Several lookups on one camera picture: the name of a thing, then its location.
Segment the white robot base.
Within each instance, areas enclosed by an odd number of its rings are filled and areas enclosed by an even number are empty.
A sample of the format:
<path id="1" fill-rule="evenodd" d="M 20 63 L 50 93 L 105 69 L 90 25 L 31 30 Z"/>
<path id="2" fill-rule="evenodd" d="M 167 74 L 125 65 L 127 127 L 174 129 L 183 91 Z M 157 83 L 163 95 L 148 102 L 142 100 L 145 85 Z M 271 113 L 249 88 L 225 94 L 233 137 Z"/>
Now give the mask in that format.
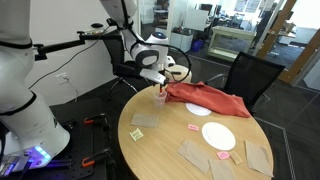
<path id="1" fill-rule="evenodd" d="M 0 0 L 0 121 L 8 129 L 1 162 L 13 172 L 46 166 L 70 141 L 42 96 L 25 84 L 35 61 L 29 22 L 30 0 Z"/>

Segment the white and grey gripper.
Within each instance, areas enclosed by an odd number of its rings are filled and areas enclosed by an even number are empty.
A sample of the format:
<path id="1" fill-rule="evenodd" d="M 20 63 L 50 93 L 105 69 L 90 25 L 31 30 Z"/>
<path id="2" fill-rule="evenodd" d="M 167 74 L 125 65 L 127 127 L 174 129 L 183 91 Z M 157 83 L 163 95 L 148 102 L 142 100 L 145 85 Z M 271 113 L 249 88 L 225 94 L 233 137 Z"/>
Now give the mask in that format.
<path id="1" fill-rule="evenodd" d="M 143 68 L 139 75 L 161 85 L 164 85 L 166 81 L 166 77 L 164 75 L 151 69 Z"/>

